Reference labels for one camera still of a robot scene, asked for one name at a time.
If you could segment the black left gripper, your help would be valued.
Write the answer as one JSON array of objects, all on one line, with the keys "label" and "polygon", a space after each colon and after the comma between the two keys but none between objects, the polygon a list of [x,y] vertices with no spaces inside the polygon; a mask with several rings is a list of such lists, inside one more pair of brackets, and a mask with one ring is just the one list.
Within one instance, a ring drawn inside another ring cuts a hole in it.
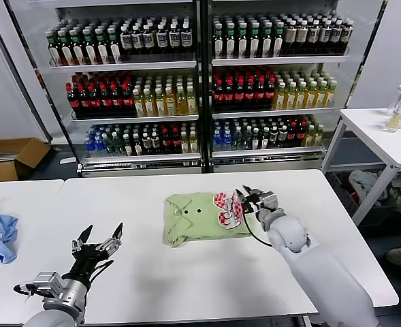
[{"label": "black left gripper", "polygon": [[85,245],[92,229],[93,225],[90,225],[71,242],[71,252],[75,262],[69,271],[70,279],[90,280],[97,269],[105,269],[114,262],[109,260],[108,253],[115,253],[122,244],[123,222],[117,226],[112,237],[102,242],[100,246]]}]

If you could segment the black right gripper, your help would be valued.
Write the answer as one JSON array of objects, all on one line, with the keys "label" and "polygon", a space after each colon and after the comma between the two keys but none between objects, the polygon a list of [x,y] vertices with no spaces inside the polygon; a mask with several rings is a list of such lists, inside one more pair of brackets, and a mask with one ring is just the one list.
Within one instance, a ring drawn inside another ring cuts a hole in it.
[{"label": "black right gripper", "polygon": [[265,198],[264,193],[261,193],[259,189],[253,189],[246,185],[244,185],[243,188],[246,191],[247,196],[245,196],[239,189],[235,189],[235,192],[238,196],[238,201],[244,209],[244,214],[256,213],[265,208],[263,202]]}]

